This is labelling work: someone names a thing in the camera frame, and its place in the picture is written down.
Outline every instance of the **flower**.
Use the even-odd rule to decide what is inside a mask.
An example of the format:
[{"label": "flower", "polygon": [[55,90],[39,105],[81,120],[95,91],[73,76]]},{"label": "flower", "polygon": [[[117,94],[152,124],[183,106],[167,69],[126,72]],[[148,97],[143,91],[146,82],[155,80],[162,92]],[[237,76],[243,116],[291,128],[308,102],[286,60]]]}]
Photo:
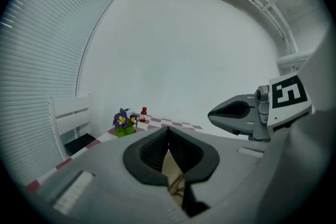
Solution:
[{"label": "flower", "polygon": [[127,126],[128,118],[126,111],[120,109],[120,112],[114,116],[113,124],[117,128],[124,128]]},{"label": "flower", "polygon": [[138,115],[135,114],[131,115],[130,120],[136,125],[136,127],[138,127]]}]

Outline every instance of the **white chair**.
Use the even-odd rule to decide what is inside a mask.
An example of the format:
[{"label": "white chair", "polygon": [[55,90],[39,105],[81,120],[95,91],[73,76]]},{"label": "white chair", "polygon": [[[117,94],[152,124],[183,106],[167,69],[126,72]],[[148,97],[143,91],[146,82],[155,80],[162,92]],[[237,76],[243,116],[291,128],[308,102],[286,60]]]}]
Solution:
[{"label": "white chair", "polygon": [[52,131],[61,156],[69,156],[60,136],[90,121],[90,95],[73,98],[49,98],[49,112]]}]

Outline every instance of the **potted plant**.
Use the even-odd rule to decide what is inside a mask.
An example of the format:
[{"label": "potted plant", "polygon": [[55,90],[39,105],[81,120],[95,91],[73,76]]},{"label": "potted plant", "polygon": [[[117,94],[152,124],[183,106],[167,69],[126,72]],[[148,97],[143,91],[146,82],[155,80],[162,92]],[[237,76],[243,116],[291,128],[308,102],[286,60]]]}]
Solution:
[{"label": "potted plant", "polygon": [[127,111],[129,109],[120,109],[120,112],[114,115],[113,125],[118,138],[137,132],[138,115],[131,114],[128,118]]}]

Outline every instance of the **red bottle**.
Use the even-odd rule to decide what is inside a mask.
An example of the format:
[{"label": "red bottle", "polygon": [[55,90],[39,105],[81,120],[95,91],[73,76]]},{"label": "red bottle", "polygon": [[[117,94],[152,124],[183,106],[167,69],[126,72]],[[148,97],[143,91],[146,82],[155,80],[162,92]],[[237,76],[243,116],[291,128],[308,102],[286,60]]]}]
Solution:
[{"label": "red bottle", "polygon": [[142,111],[140,113],[140,121],[145,122],[146,121],[146,115],[147,115],[147,108],[143,107]]}]

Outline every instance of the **yellow flower center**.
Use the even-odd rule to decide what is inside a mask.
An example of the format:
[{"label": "yellow flower center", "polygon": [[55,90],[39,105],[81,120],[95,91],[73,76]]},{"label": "yellow flower center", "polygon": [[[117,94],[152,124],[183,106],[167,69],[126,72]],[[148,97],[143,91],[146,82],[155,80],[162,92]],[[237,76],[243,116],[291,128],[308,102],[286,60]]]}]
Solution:
[{"label": "yellow flower center", "polygon": [[122,117],[122,116],[119,117],[118,122],[120,125],[122,125],[125,121],[126,121],[125,117]]}]

